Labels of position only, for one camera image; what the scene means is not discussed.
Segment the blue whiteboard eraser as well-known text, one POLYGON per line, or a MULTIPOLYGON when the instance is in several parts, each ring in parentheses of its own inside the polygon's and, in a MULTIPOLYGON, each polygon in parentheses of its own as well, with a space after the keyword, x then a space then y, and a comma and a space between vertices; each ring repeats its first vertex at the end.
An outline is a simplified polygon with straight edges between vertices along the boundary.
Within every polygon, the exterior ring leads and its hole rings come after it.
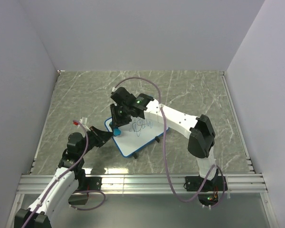
POLYGON ((118 129, 118 128, 114 128, 113 129, 113 134, 114 134, 115 137, 117 137, 117 136, 121 135, 121 130, 118 129))

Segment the blue framed small whiteboard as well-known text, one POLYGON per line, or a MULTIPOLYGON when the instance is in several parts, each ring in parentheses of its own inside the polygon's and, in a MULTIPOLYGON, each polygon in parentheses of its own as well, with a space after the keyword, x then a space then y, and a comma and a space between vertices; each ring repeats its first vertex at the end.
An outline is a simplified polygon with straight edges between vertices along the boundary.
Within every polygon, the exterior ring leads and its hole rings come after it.
POLYGON ((121 135, 113 137, 121 155, 131 157, 146 145, 155 141, 155 137, 163 136, 163 124, 148 119, 133 117, 132 121, 119 127, 121 135))

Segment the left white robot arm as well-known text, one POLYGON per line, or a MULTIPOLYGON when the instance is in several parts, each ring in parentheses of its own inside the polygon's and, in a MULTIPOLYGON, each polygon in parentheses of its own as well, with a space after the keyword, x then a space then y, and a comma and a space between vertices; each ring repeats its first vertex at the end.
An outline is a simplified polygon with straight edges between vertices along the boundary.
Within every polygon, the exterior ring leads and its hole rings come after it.
POLYGON ((55 213, 69 204, 73 193, 82 193, 85 199, 89 193, 101 193, 102 179, 86 177, 83 156, 94 147, 102 147, 113 135, 93 126, 84 134, 70 134, 54 177, 27 209, 16 213, 14 227, 51 228, 55 213))

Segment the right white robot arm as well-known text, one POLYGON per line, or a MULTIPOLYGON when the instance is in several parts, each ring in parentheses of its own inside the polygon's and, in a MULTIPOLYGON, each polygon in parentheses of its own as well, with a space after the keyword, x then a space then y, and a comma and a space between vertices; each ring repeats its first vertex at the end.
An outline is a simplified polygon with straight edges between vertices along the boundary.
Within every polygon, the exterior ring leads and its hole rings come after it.
POLYGON ((218 178, 219 168, 213 168, 215 159, 213 146, 215 132, 206 115, 199 117, 182 113, 160 103, 146 94, 133 94, 123 90, 111 94, 114 104, 110 106, 112 122, 110 127, 115 136, 120 135, 119 128, 139 117, 160 123, 164 128, 171 128, 188 139, 188 151, 197 158, 200 184, 206 190, 226 190, 225 177, 218 178))

